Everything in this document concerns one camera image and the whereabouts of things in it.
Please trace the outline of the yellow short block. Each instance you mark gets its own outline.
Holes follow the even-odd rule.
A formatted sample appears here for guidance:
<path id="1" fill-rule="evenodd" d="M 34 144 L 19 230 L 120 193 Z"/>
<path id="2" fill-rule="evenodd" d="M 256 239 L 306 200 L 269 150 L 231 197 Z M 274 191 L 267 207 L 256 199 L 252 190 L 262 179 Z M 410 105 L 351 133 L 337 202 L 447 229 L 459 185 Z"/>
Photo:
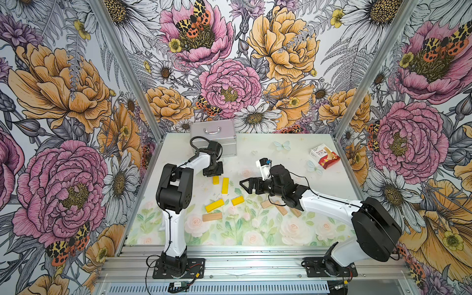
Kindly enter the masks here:
<path id="1" fill-rule="evenodd" d="M 212 182 L 213 182 L 214 185 L 219 184 L 219 183 L 220 183 L 219 176 L 214 176 L 214 177 L 212 178 Z"/>
<path id="2" fill-rule="evenodd" d="M 241 195 L 241 196 L 238 196 L 238 197 L 232 199 L 231 202 L 232 202 L 232 205 L 235 207 L 235 206 L 237 206 L 237 205 L 240 205 L 240 204 L 244 203 L 244 202 L 245 202 L 245 199 L 244 199 L 244 197 Z"/>

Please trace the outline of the yellow long block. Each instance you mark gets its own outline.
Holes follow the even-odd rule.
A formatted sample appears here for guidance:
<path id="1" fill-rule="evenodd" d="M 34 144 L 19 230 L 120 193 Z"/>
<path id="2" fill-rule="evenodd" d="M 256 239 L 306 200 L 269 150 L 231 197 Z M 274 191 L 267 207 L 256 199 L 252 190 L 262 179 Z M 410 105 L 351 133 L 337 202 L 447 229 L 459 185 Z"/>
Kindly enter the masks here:
<path id="1" fill-rule="evenodd" d="M 212 211 L 214 211 L 214 210 L 216 210 L 216 209 L 218 209 L 218 208 L 220 208 L 224 205 L 225 205 L 225 201 L 222 200 L 222 199 L 218 199 L 218 200 L 212 202 L 211 204 L 207 205 L 205 207 L 205 210 L 206 210 L 207 213 L 210 213 L 210 212 L 212 212 Z"/>
<path id="2" fill-rule="evenodd" d="M 221 194 L 227 195 L 229 192 L 229 178 L 222 179 Z"/>

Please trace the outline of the wooden block diagonal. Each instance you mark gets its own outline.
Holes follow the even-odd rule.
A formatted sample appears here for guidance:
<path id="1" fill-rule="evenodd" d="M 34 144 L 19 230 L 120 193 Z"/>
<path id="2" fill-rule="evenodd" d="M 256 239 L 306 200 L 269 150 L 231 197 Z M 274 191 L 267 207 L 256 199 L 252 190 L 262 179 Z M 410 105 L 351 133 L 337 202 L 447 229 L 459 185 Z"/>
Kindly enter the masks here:
<path id="1" fill-rule="evenodd" d="M 279 211 L 279 213 L 282 215 L 282 216 L 285 216 L 288 214 L 288 211 L 286 210 L 285 206 L 284 205 L 279 205 L 279 204 L 276 204 L 275 205 L 277 210 Z"/>

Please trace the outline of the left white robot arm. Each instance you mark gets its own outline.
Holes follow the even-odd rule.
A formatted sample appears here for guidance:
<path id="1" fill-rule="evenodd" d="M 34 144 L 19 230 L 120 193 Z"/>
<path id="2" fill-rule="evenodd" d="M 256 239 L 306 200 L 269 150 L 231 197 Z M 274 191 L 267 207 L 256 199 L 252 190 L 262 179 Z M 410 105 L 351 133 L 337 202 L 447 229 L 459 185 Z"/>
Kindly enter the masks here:
<path id="1" fill-rule="evenodd" d="M 219 152 L 208 149 L 197 151 L 181 164 L 163 166 L 156 192 L 156 202 L 164 214 L 166 243 L 159 258 L 158 268 L 165 274 L 181 277 L 188 265 L 187 245 L 184 238 L 184 215 L 193 196 L 194 177 L 223 173 Z"/>

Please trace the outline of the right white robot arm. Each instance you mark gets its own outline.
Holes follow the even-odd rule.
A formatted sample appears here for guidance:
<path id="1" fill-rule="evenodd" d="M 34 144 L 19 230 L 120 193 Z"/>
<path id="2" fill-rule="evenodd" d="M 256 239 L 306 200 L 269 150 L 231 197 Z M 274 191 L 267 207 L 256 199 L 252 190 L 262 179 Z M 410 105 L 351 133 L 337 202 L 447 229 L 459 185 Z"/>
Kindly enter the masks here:
<path id="1" fill-rule="evenodd" d="M 297 184 L 295 174 L 283 165 L 267 162 L 259 169 L 260 177 L 239 183 L 248 194 L 279 197 L 289 208 L 319 213 L 354 229 L 352 238 L 333 243 L 322 258 L 306 259 L 304 267 L 328 277 L 341 277 L 358 261 L 373 259 L 384 263 L 393 257 L 402 230 L 377 199 L 350 200 L 322 194 L 308 184 Z"/>

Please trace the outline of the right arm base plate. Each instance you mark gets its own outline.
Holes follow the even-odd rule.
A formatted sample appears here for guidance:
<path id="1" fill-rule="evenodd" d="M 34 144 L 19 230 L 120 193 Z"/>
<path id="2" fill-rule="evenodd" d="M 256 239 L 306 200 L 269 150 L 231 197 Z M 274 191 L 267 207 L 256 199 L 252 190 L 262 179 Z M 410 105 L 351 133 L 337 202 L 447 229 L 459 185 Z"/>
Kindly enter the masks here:
<path id="1" fill-rule="evenodd" d="M 339 277 L 351 279 L 358 276 L 354 263 L 341 267 L 334 261 L 322 257 L 307 257 L 302 260 L 301 266 L 310 278 Z"/>

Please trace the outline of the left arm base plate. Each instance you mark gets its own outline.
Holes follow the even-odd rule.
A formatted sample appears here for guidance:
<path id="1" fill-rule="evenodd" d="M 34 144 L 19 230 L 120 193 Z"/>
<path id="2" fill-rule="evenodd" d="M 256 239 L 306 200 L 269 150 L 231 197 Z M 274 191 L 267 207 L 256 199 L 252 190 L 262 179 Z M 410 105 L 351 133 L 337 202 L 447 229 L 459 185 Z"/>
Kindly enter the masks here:
<path id="1" fill-rule="evenodd" d="M 204 258 L 158 259 L 153 267 L 153 279 L 202 279 L 205 273 Z"/>

